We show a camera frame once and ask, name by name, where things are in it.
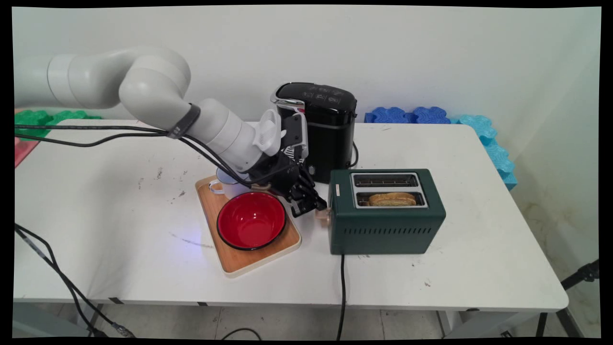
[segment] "toast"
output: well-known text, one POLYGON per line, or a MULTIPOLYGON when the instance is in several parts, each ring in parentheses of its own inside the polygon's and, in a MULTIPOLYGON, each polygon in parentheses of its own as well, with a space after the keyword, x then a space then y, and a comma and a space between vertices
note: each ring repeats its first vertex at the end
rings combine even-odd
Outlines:
POLYGON ((415 196, 409 193, 382 193, 368 198, 369 206, 415 206, 415 196))

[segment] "robotic arm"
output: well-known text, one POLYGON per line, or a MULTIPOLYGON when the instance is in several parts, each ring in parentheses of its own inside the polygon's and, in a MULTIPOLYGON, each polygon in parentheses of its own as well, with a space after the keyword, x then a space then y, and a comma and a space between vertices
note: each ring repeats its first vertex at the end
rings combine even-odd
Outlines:
MULTIPOLYGON (((275 110, 265 112, 254 128, 212 98, 187 103, 183 97, 190 80, 185 59, 166 48, 36 56, 15 67, 15 107, 106 109, 121 102, 141 122, 166 131, 172 131, 188 113, 199 111, 185 134, 206 143, 236 171, 254 180, 291 165, 281 147, 284 122, 275 110)), ((294 116, 306 128, 304 115, 294 116)), ((305 158, 308 151, 302 152, 305 158)), ((301 163, 260 184, 270 184, 273 193, 290 202, 294 217, 326 208, 301 163)))

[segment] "white mug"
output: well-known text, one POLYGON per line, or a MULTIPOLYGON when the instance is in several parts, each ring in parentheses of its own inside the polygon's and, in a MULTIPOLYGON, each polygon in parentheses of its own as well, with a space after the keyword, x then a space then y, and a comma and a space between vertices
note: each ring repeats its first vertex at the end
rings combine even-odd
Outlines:
MULTIPOLYGON (((237 172, 237 175, 243 180, 249 179, 249 174, 241 174, 237 172)), ((237 195, 251 192, 251 189, 247 186, 239 184, 230 175, 224 173, 219 168, 216 173, 217 179, 209 182, 208 189, 215 194, 224 194, 226 198, 232 199, 237 195), (221 189, 213 189, 216 184, 221 184, 221 189)))

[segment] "toaster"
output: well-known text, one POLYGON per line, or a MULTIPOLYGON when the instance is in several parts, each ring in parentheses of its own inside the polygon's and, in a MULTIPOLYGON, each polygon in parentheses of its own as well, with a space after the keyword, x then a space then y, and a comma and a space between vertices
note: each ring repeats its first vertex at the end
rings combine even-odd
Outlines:
POLYGON ((423 254, 445 220, 428 169, 338 169, 330 174, 332 254, 423 254), (413 195, 415 205, 372 206, 375 194, 413 195))

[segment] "black coffee maker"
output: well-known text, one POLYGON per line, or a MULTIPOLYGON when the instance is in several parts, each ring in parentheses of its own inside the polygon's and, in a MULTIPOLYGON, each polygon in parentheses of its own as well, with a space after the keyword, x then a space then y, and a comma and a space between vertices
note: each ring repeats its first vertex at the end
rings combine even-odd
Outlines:
POLYGON ((305 114, 308 156, 305 166, 313 180, 330 182, 330 172, 351 165, 356 98, 348 91, 315 83, 286 83, 270 97, 284 120, 305 114))

